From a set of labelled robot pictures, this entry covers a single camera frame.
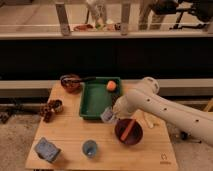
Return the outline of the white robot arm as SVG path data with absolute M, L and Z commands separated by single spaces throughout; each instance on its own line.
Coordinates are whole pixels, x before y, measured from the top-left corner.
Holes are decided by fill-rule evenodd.
M 113 112 L 126 118 L 142 110 L 213 146 L 213 115 L 167 100 L 158 95 L 159 90 L 156 79 L 144 77 L 116 100 Z

